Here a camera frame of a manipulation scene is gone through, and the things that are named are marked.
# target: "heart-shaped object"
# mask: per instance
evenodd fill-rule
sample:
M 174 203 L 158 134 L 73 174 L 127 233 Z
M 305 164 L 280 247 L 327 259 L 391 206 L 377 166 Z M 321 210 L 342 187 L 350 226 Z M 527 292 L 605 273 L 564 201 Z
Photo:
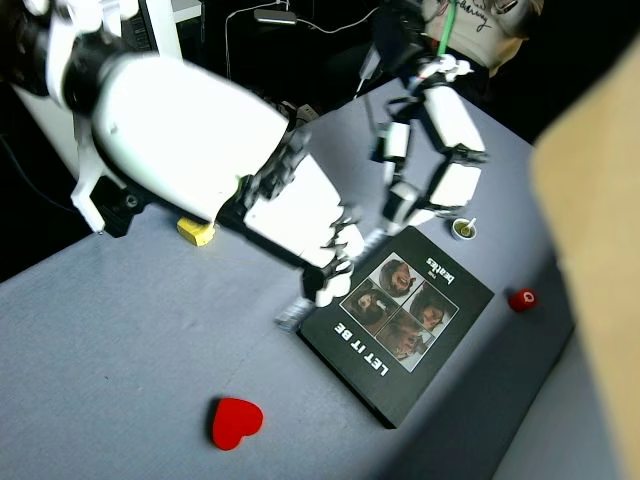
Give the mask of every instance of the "heart-shaped object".
M 213 419 L 213 443 L 221 450 L 233 450 L 243 437 L 258 433 L 263 420 L 257 405 L 239 398 L 223 398 Z

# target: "person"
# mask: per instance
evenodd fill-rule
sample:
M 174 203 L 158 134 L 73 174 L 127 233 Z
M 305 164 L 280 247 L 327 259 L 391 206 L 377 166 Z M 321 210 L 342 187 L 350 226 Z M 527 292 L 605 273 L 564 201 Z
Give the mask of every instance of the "person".
M 433 288 L 426 285 L 418 292 L 409 307 L 411 315 L 429 332 L 433 332 L 451 306 Z
M 452 3 L 456 17 L 447 53 L 471 63 L 473 72 L 456 79 L 454 85 L 473 101 L 482 96 L 489 78 L 518 53 L 542 13 L 544 0 L 424 0 L 425 35 L 434 54 Z
M 376 339 L 398 360 L 414 353 L 424 353 L 426 346 L 420 335 L 423 328 L 404 311 L 389 320 Z
M 389 260 L 380 269 L 380 286 L 394 298 L 403 297 L 415 283 L 409 265 L 401 260 Z
M 367 279 L 354 291 L 345 308 L 358 323 L 375 335 L 389 319 L 386 308 L 380 306 L 380 303 L 385 305 L 384 300 L 384 294 Z

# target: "small bowl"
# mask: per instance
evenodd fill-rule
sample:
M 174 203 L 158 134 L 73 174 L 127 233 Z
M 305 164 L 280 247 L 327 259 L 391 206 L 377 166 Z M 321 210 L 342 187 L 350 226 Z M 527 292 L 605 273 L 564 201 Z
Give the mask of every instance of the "small bowl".
M 451 235 L 453 235 L 453 238 L 456 240 L 473 240 L 476 238 L 477 230 L 475 225 L 469 229 L 468 235 L 462 233 L 462 229 L 466 227 L 468 223 L 469 220 L 466 218 L 456 218 L 451 224 Z

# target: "photo grid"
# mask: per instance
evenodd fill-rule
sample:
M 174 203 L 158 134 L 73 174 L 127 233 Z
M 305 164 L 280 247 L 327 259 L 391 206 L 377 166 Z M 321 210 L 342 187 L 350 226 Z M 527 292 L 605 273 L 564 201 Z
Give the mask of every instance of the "photo grid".
M 459 310 L 396 253 L 340 306 L 409 372 Z

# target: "gray tablecloth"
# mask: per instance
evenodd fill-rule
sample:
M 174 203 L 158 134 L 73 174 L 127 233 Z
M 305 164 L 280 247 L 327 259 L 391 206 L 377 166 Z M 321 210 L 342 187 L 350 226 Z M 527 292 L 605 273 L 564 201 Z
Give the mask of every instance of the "gray tablecloth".
M 372 114 L 398 96 L 369 95 Z M 492 155 L 456 242 L 439 219 L 421 230 L 495 298 L 398 430 L 385 430 L 273 318 L 299 272 L 219 230 L 195 248 L 177 218 L 150 207 L 121 239 L 91 236 L 0 286 L 0 478 L 487 478 L 567 338 L 572 322 L 548 233 L 529 189 L 530 146 L 469 106 Z M 365 233 L 383 203 L 367 160 L 365 99 L 311 126 L 311 151 Z M 414 137 L 407 177 L 438 162 Z M 510 313 L 507 288 L 541 305 Z M 263 430 L 232 452 L 208 439 L 211 400 L 260 405 Z

